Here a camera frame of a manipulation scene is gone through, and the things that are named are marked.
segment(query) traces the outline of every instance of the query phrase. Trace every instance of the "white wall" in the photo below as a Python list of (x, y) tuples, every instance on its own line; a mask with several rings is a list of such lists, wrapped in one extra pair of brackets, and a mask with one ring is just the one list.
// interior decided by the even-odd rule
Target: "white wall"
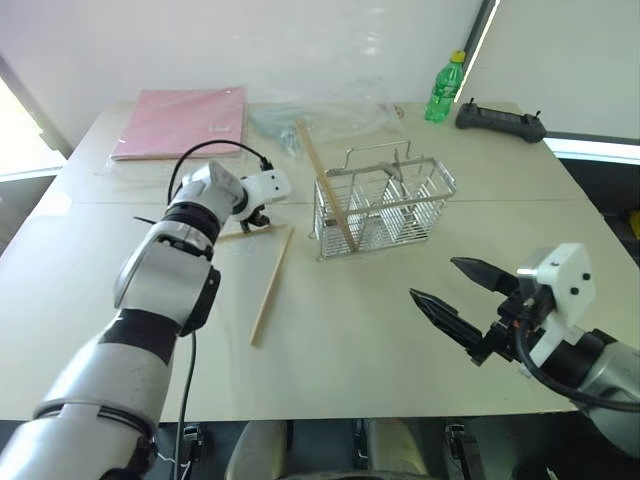
[(540, 109), (551, 131), (640, 137), (640, 1), (502, 0), (470, 97)]
[(382, 76), (425, 100), (480, 0), (2, 0), (0, 55), (67, 140), (143, 88), (251, 101)]

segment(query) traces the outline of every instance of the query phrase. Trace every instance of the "plastic bag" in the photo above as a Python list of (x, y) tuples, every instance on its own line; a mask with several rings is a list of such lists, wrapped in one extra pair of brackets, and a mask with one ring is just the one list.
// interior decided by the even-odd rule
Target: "plastic bag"
[(296, 121), (303, 118), (314, 142), (351, 139), (362, 144), (365, 137), (384, 141), (402, 139), (402, 124), (388, 100), (382, 78), (360, 79), (316, 98), (274, 106), (252, 108), (250, 121), (263, 135), (277, 139), (291, 156), (300, 154)]

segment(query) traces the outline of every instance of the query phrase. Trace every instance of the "black remote control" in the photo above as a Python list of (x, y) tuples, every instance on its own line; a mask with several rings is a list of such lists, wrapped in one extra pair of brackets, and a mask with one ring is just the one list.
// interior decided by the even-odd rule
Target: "black remote control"
[(469, 103), (460, 107), (456, 117), (456, 127), (488, 128), (517, 135), (529, 143), (535, 143), (542, 140), (547, 134), (538, 115), (540, 115), (539, 110), (534, 116), (528, 113), (516, 115), (515, 113), (478, 107), (473, 103), (472, 98)]

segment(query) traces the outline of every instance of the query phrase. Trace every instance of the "black cable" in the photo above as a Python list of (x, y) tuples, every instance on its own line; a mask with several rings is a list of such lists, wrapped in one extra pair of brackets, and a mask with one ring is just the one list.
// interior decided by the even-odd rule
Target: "black cable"
[(155, 220), (149, 220), (148, 218), (144, 218), (144, 217), (133, 217), (134, 220), (139, 220), (140, 222), (144, 222), (144, 223), (148, 223), (149, 225), (155, 225), (156, 221)]
[(248, 147), (243, 143), (234, 142), (233, 140), (209, 140), (209, 141), (206, 141), (206, 142), (199, 143), (198, 145), (194, 145), (189, 150), (184, 152), (182, 154), (182, 156), (178, 159), (178, 162), (176, 163), (175, 167), (173, 167), (173, 173), (171, 174), (171, 180), (169, 180), (169, 192), (167, 194), (167, 205), (170, 204), (171, 200), (173, 199), (173, 184), (176, 181), (176, 175), (178, 174), (178, 170), (180, 169), (180, 166), (184, 163), (184, 161), (187, 158), (189, 158), (189, 156), (193, 152), (195, 152), (196, 150), (200, 150), (201, 148), (207, 147), (209, 145), (216, 145), (218, 143), (226, 143), (226, 144), (229, 144), (229, 145), (235, 145), (237, 147), (240, 147), (240, 148), (246, 150), (247, 152), (253, 153), (256, 157), (258, 157), (260, 159), (260, 170), (262, 170), (262, 171), (272, 170), (273, 169), (273, 165), (271, 164), (271, 162), (269, 160), (267, 160), (267, 157), (265, 157), (264, 155), (258, 153), (253, 148)]
[(605, 397), (599, 397), (596, 395), (590, 395), (588, 393), (580, 392), (574, 388), (567, 387), (561, 384), (534, 363), (531, 355), (529, 354), (529, 348), (526, 344), (526, 334), (529, 331), (529, 321), (523, 320), (520, 322), (520, 326), (516, 328), (515, 344), (516, 351), (520, 360), (527, 367), (527, 370), (531, 372), (540, 383), (547, 388), (550, 388), (554, 392), (567, 397), (578, 403), (584, 403), (589, 406), (606, 408), (608, 410), (617, 410), (620, 412), (640, 412), (640, 403), (635, 402), (620, 402), (618, 400), (611, 400)]
[[(267, 157), (265, 157), (264, 155), (261, 155), (260, 153), (255, 151), (253, 148), (248, 147), (240, 142), (234, 142), (233, 140), (209, 140), (207, 142), (199, 143), (198, 145), (194, 145), (189, 150), (184, 152), (176, 162), (176, 165), (173, 167), (173, 172), (171, 173), (171, 179), (169, 180), (169, 188), (167, 190), (167, 205), (169, 205), (171, 203), (171, 200), (173, 199), (173, 184), (175, 183), (178, 170), (180, 169), (184, 161), (187, 158), (189, 158), (189, 156), (196, 150), (199, 150), (208, 145), (215, 145), (218, 143), (236, 145), (248, 152), (251, 152), (252, 154), (254, 154), (256, 157), (260, 159), (260, 170), (262, 171), (273, 169), (273, 165), (271, 164), (271, 162), (269, 162), (269, 160), (267, 160)], [(187, 409), (187, 401), (189, 399), (189, 390), (191, 388), (191, 379), (193, 378), (193, 370), (196, 365), (196, 350), (197, 350), (196, 332), (194, 331), (191, 333), (191, 360), (189, 363), (189, 372), (187, 374), (187, 381), (184, 384), (184, 391), (182, 393), (182, 402), (180, 404), (180, 416), (178, 417), (178, 427), (176, 431), (176, 446), (174, 449), (175, 462), (173, 464), (173, 480), (180, 480), (180, 451), (182, 450), (184, 416), (185, 416), (185, 411)]]
[(182, 431), (184, 429), (184, 415), (187, 410), (187, 400), (189, 399), (189, 389), (191, 388), (191, 379), (193, 378), (193, 370), (196, 366), (196, 332), (191, 332), (191, 360), (189, 363), (189, 373), (187, 373), (187, 381), (184, 384), (182, 392), (182, 402), (180, 404), (180, 416), (178, 417), (178, 429), (176, 431), (176, 447), (174, 449), (173, 458), (173, 480), (180, 480), (180, 450), (182, 450)]

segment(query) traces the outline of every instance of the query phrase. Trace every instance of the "basket handle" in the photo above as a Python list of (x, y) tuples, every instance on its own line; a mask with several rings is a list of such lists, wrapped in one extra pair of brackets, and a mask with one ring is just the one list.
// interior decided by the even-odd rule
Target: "basket handle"
[(407, 140), (397, 140), (395, 142), (388, 142), (388, 143), (377, 143), (375, 145), (366, 145), (363, 147), (351, 147), (347, 150), (347, 155), (345, 156), (344, 159), (344, 166), (342, 168), (346, 169), (349, 167), (349, 160), (351, 160), (351, 154), (353, 152), (360, 152), (363, 150), (373, 150), (376, 148), (384, 148), (384, 147), (393, 147), (393, 146), (400, 146), (400, 145), (406, 145), (406, 149), (405, 149), (405, 158), (409, 158), (409, 150), (411, 149), (411, 140), (407, 139)]

